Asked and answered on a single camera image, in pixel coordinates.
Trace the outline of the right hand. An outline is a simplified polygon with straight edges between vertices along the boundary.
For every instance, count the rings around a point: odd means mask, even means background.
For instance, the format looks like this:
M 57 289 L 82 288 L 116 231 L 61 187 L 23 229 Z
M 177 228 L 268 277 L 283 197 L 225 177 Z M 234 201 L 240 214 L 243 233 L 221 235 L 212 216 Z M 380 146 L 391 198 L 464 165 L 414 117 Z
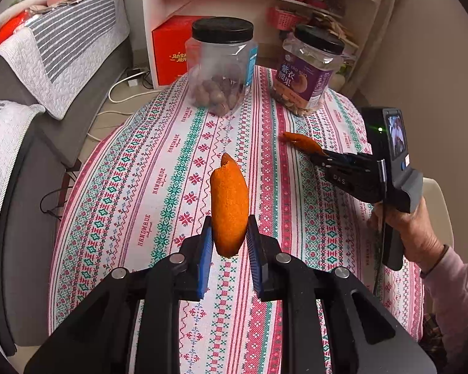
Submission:
M 383 221 L 400 233 L 405 257 L 423 274 L 427 275 L 444 256 L 446 248 L 435 235 L 424 197 L 413 213 L 402 213 L 382 203 L 374 205 L 368 225 L 378 228 Z

